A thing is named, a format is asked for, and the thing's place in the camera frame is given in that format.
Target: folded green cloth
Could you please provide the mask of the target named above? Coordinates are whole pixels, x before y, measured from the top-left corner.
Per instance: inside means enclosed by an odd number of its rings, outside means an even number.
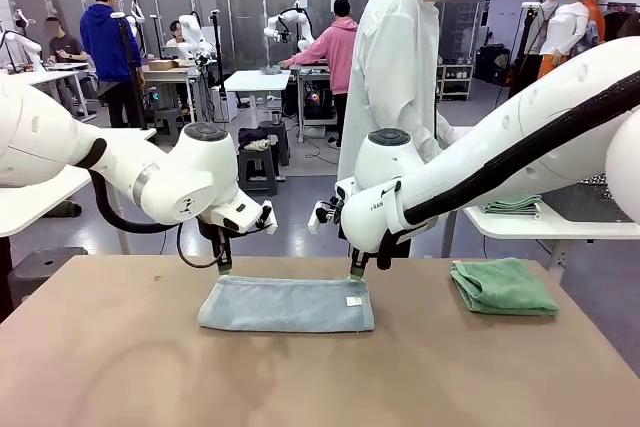
[[[508,200],[489,202],[481,207],[485,214],[536,215],[536,204],[542,202],[539,195],[514,197]]]
[[[471,312],[541,317],[558,313],[542,282],[517,259],[455,261],[451,277]]]

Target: brown table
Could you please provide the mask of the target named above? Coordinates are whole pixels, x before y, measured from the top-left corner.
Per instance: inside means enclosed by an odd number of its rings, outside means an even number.
[[[348,259],[236,258],[334,278]],[[640,381],[538,264],[556,320],[469,313],[446,260],[367,274],[376,331],[198,328],[215,269],[76,257],[0,325],[0,425],[637,426]]]

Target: mannequin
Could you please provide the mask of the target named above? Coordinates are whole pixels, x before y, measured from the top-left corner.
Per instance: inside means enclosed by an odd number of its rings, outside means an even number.
[[[587,31],[588,23],[589,9],[582,2],[558,7],[549,21],[547,40],[540,51],[543,59],[538,78],[567,61],[571,49]]]
[[[598,27],[598,37],[601,40],[605,39],[605,21],[604,14],[600,7],[598,7],[599,0],[583,0],[584,5],[589,9],[589,20],[596,23]]]
[[[537,15],[529,30],[523,57],[516,59],[516,74],[510,96],[518,94],[538,79],[542,64],[540,52],[547,40],[549,20],[558,9],[558,5],[558,0],[544,0],[537,9]]]

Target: orange pants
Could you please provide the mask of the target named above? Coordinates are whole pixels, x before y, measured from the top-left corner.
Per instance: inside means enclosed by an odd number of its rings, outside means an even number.
[[[564,64],[568,59],[569,58],[566,55],[563,55],[558,66]],[[538,79],[541,79],[555,68],[556,67],[553,66],[553,55],[543,55],[542,65],[540,65],[540,72],[538,73]]]

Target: blue hoodie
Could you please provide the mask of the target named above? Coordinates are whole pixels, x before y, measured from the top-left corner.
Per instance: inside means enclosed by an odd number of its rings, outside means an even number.
[[[124,82],[131,80],[131,72],[127,63],[125,50],[118,21],[111,18],[113,9],[105,4],[93,4],[82,15],[80,20],[80,34],[84,50],[93,58],[96,64],[98,79],[105,82]],[[136,67],[142,65],[140,49],[133,37],[129,22],[129,43],[133,51]]]

